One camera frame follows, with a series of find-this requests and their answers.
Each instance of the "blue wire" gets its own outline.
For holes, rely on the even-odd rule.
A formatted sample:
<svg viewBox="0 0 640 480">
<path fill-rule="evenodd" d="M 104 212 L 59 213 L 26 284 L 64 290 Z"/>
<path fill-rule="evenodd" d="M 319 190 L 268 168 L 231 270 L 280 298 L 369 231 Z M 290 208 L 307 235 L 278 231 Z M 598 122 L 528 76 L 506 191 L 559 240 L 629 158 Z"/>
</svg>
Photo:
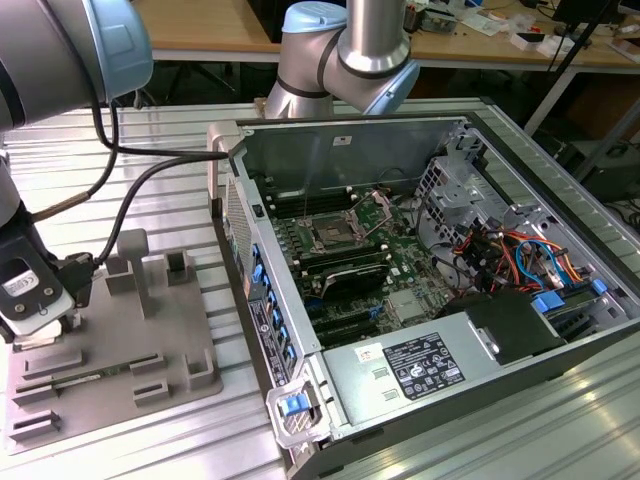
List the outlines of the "blue wire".
<svg viewBox="0 0 640 480">
<path fill-rule="evenodd" d="M 518 245 L 518 248 L 516 248 L 516 264 L 518 265 L 518 269 L 526 276 L 529 277 L 531 280 L 533 280 L 534 282 L 536 282 L 538 285 L 540 285 L 542 288 L 544 288 L 544 283 L 542 283 L 542 280 L 540 280 L 540 278 L 538 278 L 536 275 L 532 274 L 531 272 L 527 271 L 524 268 L 524 265 L 522 265 L 522 260 L 520 259 L 520 253 L 521 253 L 521 249 L 522 246 L 525 243 L 533 243 L 536 244 L 540 247 L 542 247 L 542 249 L 547 253 L 547 255 L 549 255 L 549 258 L 551 258 L 551 262 L 553 262 L 553 268 L 555 269 L 555 271 L 558 273 L 558 275 L 560 276 L 560 278 L 562 279 L 562 281 L 566 284 L 569 285 L 573 285 L 573 282 L 571 281 L 571 279 L 569 278 L 569 275 L 567 275 L 561 268 L 560 265 L 558 265 L 558 262 L 556 261 L 556 257 L 553 255 L 553 252 L 551 251 L 551 249 L 545 245 L 542 242 L 539 242 L 538 240 L 523 240 L 520 245 Z"/>
</svg>

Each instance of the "metal frame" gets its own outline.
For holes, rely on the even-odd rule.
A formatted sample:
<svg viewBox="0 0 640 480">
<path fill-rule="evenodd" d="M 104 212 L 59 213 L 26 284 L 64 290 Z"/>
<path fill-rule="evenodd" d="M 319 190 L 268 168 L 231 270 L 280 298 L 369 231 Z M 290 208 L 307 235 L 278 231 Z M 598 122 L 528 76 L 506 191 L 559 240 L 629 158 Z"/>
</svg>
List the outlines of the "metal frame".
<svg viewBox="0 0 640 480">
<path fill-rule="evenodd" d="M 204 51 L 204 50 L 153 50 L 155 60 L 183 60 L 194 62 L 252 62 L 252 63 L 277 63 L 280 54 L 277 52 L 234 52 L 234 51 Z M 546 72 L 549 65 L 546 63 L 508 63 L 508 62 L 483 62 L 474 60 L 449 60 L 449 59 L 425 59 L 418 58 L 415 61 L 421 67 L 430 68 L 462 68 L 478 70 L 518 70 L 526 72 Z M 547 96 L 540 103 L 534 114 L 524 127 L 529 135 L 538 129 L 543 120 L 549 115 L 551 109 L 558 102 L 562 94 L 569 87 L 578 73 L 610 73 L 625 75 L 640 75 L 640 66 L 628 68 L 572 65 L 560 76 L 551 88 Z"/>
</svg>

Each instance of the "white label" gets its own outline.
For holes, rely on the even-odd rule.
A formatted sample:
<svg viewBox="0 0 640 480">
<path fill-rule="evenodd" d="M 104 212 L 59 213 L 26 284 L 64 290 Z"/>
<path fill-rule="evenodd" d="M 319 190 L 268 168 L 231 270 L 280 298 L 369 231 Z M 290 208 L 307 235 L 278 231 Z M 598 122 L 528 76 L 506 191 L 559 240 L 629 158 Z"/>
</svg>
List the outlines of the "white label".
<svg viewBox="0 0 640 480">
<path fill-rule="evenodd" d="M 334 137 L 333 146 L 342 147 L 344 145 L 351 145 L 351 136 L 349 137 Z"/>
<path fill-rule="evenodd" d="M 12 297 L 19 297 L 20 295 L 27 293 L 30 290 L 33 290 L 38 286 L 40 280 L 33 273 L 33 270 L 27 270 L 24 273 L 21 273 L 15 278 L 12 278 L 8 282 L 2 285 L 4 291 L 7 292 Z"/>
<path fill-rule="evenodd" d="M 460 375 L 460 369 L 459 368 L 451 368 L 451 369 L 447 370 L 444 373 L 445 373 L 445 375 L 447 377 L 455 377 L 456 375 Z"/>
<path fill-rule="evenodd" d="M 372 343 L 371 345 L 365 345 L 364 347 L 354 348 L 353 351 L 356 352 L 360 363 L 364 363 L 382 357 L 382 344 Z"/>
</svg>

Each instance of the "circuit board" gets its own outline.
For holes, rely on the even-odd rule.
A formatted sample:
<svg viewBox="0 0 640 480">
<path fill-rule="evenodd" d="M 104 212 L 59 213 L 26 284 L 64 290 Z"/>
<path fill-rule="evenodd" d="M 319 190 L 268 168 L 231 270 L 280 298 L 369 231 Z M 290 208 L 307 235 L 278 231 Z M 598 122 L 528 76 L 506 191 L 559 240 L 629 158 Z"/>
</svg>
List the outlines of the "circuit board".
<svg viewBox="0 0 640 480">
<path fill-rule="evenodd" d="M 415 236 L 411 215 L 393 202 L 357 192 L 362 199 L 350 210 L 272 219 L 280 247 L 320 342 L 334 347 L 396 331 L 435 318 L 454 297 L 452 286 L 431 263 Z M 341 257 L 354 250 L 349 259 Z M 340 257 L 323 272 L 297 265 Z M 366 292 L 328 298 L 321 290 L 328 274 L 340 275 L 365 264 L 384 265 L 387 274 Z M 380 274 L 372 267 L 368 277 Z"/>
</svg>

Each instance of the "motherboard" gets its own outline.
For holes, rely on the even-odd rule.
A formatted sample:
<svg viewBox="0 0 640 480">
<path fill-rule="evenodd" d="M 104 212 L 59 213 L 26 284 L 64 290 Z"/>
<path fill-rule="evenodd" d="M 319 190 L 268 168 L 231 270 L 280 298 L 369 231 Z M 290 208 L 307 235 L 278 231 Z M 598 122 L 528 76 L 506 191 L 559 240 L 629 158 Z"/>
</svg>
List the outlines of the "motherboard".
<svg viewBox="0 0 640 480">
<path fill-rule="evenodd" d="M 334 201 L 300 199 L 302 211 L 271 209 L 280 248 L 323 347 L 435 318 L 454 297 L 456 279 L 443 278 L 419 243 L 416 212 L 383 190 L 341 195 L 341 205 L 350 208 L 326 211 Z"/>
</svg>

